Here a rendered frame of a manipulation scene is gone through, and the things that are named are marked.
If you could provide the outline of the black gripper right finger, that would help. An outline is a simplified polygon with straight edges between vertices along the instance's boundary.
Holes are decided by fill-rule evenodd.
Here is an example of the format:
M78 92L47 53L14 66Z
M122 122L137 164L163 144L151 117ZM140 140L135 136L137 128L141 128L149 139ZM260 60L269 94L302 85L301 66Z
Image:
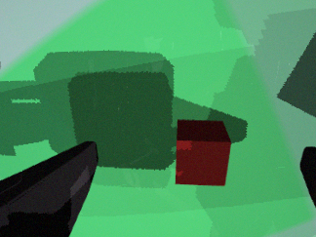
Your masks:
M300 170L303 173L305 186L307 186L309 196L311 196L313 205L316 206L316 148L307 146L304 148L300 158Z

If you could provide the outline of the red block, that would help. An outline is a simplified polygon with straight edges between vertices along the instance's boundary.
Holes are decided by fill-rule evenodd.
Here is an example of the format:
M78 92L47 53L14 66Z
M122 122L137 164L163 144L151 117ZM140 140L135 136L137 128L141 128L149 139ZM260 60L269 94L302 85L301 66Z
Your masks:
M175 184L225 186L230 146L224 122L178 119Z

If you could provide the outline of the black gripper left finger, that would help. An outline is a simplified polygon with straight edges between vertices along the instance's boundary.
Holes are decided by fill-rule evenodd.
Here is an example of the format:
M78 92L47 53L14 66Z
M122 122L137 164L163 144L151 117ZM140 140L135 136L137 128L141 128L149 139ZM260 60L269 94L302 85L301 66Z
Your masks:
M84 141L0 180L0 237L70 237L90 192L98 147Z

